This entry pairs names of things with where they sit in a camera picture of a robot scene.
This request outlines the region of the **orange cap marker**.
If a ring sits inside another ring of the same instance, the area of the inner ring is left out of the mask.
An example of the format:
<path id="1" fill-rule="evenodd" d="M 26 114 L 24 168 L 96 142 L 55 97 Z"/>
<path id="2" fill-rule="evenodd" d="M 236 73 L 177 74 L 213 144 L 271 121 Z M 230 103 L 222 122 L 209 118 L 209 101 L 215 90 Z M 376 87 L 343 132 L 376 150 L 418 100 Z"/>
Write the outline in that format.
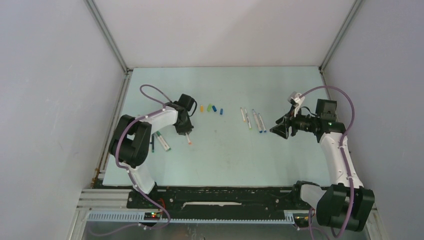
<path id="1" fill-rule="evenodd" d="M 186 136 L 186 139 L 187 139 L 188 144 L 189 144 L 189 145 L 192 145 L 192 141 L 191 141 L 191 139 L 190 139 L 190 137 L 189 137 L 189 134 L 188 134 L 188 133 L 186 133 L 186 134 L 185 134 L 185 136 Z"/>

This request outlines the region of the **large blue marker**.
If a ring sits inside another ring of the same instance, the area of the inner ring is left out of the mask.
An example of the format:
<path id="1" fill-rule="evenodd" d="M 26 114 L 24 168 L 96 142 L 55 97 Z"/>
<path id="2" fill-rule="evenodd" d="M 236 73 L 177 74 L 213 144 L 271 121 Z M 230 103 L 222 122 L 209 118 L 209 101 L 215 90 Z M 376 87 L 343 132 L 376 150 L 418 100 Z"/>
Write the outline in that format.
<path id="1" fill-rule="evenodd" d="M 252 113 L 253 113 L 253 117 L 254 117 L 254 120 L 255 120 L 255 123 L 256 123 L 256 126 L 258 128 L 259 133 L 263 133 L 262 125 L 261 125 L 259 118 L 258 118 L 258 115 L 257 115 L 257 113 L 254 109 L 252 109 Z"/>

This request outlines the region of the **light green pen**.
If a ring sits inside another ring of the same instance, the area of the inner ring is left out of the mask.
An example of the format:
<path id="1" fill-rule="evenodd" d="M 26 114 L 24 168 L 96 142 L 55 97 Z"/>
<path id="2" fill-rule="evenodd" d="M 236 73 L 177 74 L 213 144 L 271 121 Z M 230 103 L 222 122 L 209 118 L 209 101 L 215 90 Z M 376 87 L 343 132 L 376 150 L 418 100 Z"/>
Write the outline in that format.
<path id="1" fill-rule="evenodd" d="M 246 108 L 244 108 L 244 114 L 245 114 L 246 122 L 248 124 L 248 128 L 249 128 L 249 130 L 251 130 L 252 129 L 252 125 L 251 125 L 251 121 L 250 121 L 250 118 L 249 118 L 249 115 L 248 115 L 248 111 L 247 111 Z"/>

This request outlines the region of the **yellow pen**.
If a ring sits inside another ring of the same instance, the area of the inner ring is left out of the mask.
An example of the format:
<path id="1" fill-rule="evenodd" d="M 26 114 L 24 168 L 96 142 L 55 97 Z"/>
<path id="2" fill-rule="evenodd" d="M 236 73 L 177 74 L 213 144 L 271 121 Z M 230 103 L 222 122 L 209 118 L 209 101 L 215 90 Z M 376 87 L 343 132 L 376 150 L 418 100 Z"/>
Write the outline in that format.
<path id="1" fill-rule="evenodd" d="M 240 111 L 241 111 L 241 115 L 242 115 L 242 119 L 243 119 L 243 122 L 247 122 L 247 117 L 246 117 L 246 112 L 245 112 L 245 109 L 243 108 L 243 107 L 241 107 L 240 108 Z"/>

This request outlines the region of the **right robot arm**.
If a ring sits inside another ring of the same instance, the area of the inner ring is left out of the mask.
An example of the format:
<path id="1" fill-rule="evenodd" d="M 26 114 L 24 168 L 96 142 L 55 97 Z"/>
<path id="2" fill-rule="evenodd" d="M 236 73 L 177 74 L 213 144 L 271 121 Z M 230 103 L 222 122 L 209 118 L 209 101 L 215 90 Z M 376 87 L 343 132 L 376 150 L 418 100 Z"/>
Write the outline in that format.
<path id="1" fill-rule="evenodd" d="M 303 99 L 289 99 L 291 108 L 276 120 L 269 131 L 284 139 L 297 131 L 316 136 L 328 167 L 331 185 L 323 190 L 318 184 L 298 181 L 291 194 L 291 204 L 297 209 L 310 206 L 315 210 L 318 224 L 340 230 L 360 232 L 375 203 L 374 192 L 364 188 L 350 157 L 345 125 L 337 121 L 337 102 L 318 99 L 314 114 L 303 115 Z"/>

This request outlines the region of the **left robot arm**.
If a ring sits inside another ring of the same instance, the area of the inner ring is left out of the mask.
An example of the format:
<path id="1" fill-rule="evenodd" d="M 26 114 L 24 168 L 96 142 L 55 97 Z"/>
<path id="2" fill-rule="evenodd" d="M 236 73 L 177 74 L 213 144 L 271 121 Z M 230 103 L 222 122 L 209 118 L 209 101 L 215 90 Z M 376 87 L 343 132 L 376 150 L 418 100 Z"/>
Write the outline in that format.
<path id="1" fill-rule="evenodd" d="M 188 136 L 194 128 L 190 119 L 193 106 L 197 106 L 196 100 L 182 94 L 179 100 L 164 103 L 160 110 L 141 117 L 125 114 L 118 121 L 108 153 L 114 156 L 116 166 L 127 172 L 134 189 L 141 192 L 138 201 L 145 208 L 153 208 L 158 202 L 158 194 L 152 191 L 156 182 L 145 164 L 151 138 L 168 126 L 174 126 L 178 135 Z"/>

